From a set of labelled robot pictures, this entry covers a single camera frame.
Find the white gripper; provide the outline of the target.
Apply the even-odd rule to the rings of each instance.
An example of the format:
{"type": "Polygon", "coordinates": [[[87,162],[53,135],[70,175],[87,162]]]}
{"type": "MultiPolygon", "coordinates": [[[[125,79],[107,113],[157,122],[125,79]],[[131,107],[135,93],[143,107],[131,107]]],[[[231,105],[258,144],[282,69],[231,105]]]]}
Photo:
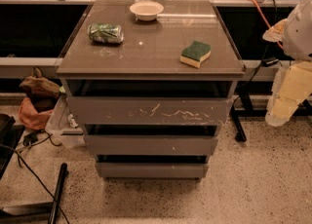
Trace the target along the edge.
{"type": "Polygon", "coordinates": [[[300,0],[287,19],[264,32],[265,41],[283,41],[284,53],[300,61],[277,71],[268,99],[265,121],[273,127],[288,122],[298,106],[312,94],[312,0],[300,0]]]}

